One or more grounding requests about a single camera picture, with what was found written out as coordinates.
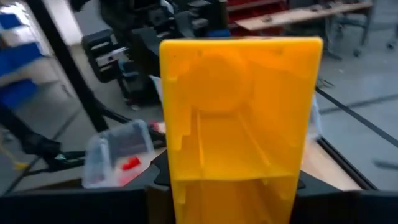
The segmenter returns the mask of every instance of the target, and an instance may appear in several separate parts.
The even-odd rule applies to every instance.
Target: concrete floor
[[[394,0],[379,0],[375,23],[391,23],[398,20],[398,2]],[[336,52],[344,60],[335,61],[325,57],[322,60],[319,76],[334,84],[334,88],[323,90],[345,105],[364,116],[370,122],[379,126],[385,132],[398,138],[398,51],[386,50],[386,42],[392,36],[392,30],[372,32],[369,44],[361,58],[352,55],[356,47],[360,30],[347,27],[345,36],[336,43]],[[79,47],[72,48],[73,55],[95,95],[107,106],[132,119],[145,121],[161,121],[161,107],[145,108],[132,111],[121,99],[121,93],[115,82],[102,84],[96,81],[86,57]],[[362,105],[358,102],[376,98],[385,100]],[[372,130],[355,120],[336,106],[317,95],[322,116],[322,131],[324,137],[339,150],[354,166],[356,166],[373,184],[380,189],[398,189],[398,170],[384,170],[373,164],[375,159],[396,162],[398,164],[398,149]],[[33,117],[32,110],[37,111]],[[63,129],[58,140],[65,151],[84,150],[89,138],[95,134],[91,123],[80,102],[68,97],[60,88],[59,83],[50,83],[40,87],[40,91],[32,100],[18,109],[17,114],[37,132],[53,138],[54,134]],[[22,161],[31,161],[32,156],[20,152],[17,142],[6,144],[6,147]],[[12,164],[0,156],[0,190],[4,190],[17,176]],[[43,167],[38,163],[34,169]],[[40,174],[24,179],[17,190],[31,188],[49,183],[67,180],[76,176],[81,169],[72,169],[56,174]]]

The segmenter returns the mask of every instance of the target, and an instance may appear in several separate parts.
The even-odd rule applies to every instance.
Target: clear plastic container
[[[146,170],[155,157],[147,125],[142,120],[93,136],[86,150],[84,188],[126,185]]]

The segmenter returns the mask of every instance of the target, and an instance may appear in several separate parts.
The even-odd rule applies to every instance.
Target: blue shelf
[[[0,26],[2,26],[3,29],[12,29],[21,25],[21,22],[15,14],[0,14]]]
[[[17,108],[37,91],[32,80],[21,80],[0,88],[0,101],[11,109]]]
[[[15,72],[42,56],[36,43],[2,49],[0,51],[0,77]]]

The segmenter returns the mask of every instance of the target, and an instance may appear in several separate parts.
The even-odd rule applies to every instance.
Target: wooden table
[[[242,19],[236,21],[236,24],[250,31],[263,30],[266,28],[279,27],[297,22],[310,21],[322,17],[328,17],[335,14],[341,14],[344,12],[352,12],[360,9],[367,9],[372,6],[373,3],[370,1],[365,1],[355,4],[336,3],[335,6],[331,9],[312,11],[311,8],[320,7],[319,5],[314,5],[311,7],[291,9],[283,12],[277,12],[274,14],[253,17],[250,19]]]
[[[158,123],[157,129],[165,131],[164,123]],[[302,171],[340,189],[361,189],[354,180],[313,140],[307,140],[303,157]],[[80,184],[82,167],[63,170],[53,174],[39,174],[25,177],[14,190],[59,189],[76,187]]]

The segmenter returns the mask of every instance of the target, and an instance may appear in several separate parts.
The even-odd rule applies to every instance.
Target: yellow 3d printed object
[[[177,224],[289,222],[321,53],[312,37],[162,42]]]

